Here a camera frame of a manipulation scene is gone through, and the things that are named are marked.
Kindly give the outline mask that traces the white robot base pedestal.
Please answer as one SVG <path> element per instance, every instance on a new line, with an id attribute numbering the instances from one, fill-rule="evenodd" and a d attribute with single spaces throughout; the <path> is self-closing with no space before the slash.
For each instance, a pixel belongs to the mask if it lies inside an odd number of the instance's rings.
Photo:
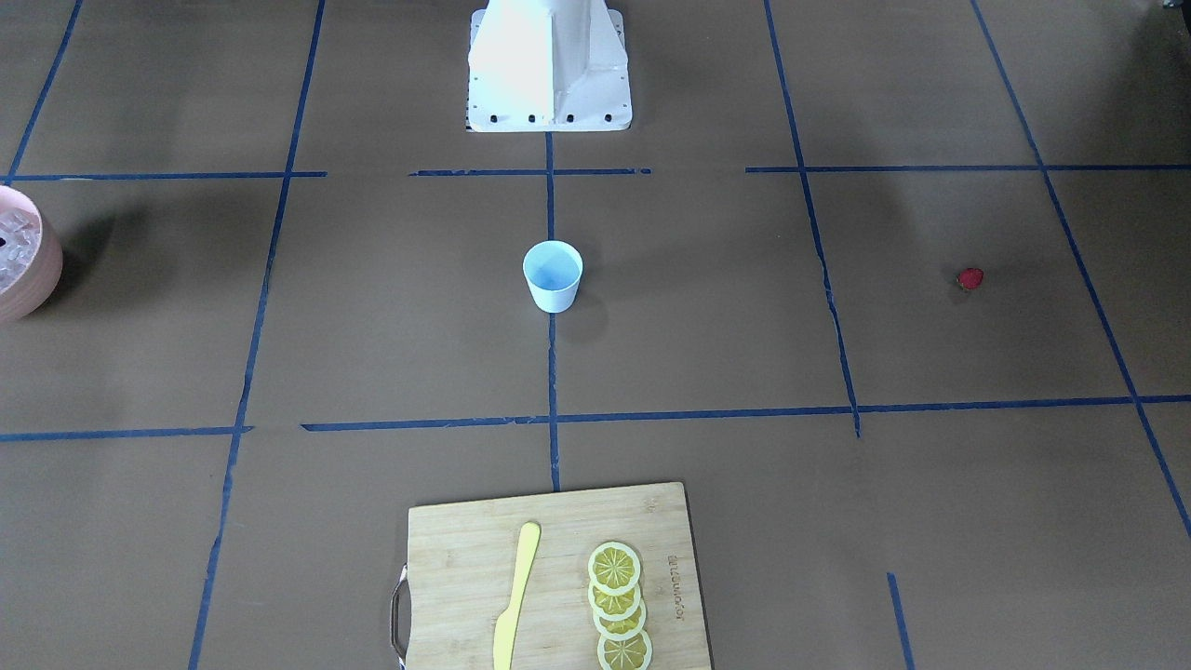
<path id="1" fill-rule="evenodd" d="M 604 1 L 490 1 L 470 15 L 467 60 L 472 132 L 631 126 L 624 18 Z"/>

